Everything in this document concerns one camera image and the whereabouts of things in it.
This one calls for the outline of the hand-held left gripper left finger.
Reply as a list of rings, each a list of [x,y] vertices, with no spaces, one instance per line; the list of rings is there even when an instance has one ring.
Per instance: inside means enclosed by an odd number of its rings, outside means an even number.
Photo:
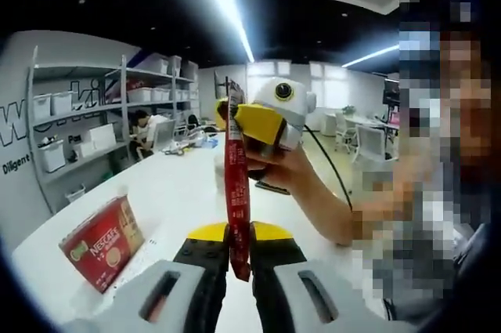
[[[229,224],[188,235],[171,261],[159,260],[120,287],[111,305],[64,332],[213,332],[226,293]]]

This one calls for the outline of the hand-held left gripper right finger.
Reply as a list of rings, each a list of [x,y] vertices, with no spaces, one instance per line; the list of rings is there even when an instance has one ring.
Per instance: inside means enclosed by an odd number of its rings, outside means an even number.
[[[264,332],[394,332],[362,293],[328,266],[308,260],[285,229],[250,225],[253,296]]]

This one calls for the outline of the person's right hand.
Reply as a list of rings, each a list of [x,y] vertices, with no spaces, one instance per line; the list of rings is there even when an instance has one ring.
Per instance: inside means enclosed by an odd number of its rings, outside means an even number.
[[[278,149],[265,157],[255,150],[246,149],[248,175],[257,181],[297,192],[315,175],[308,157],[299,144],[294,150]]]

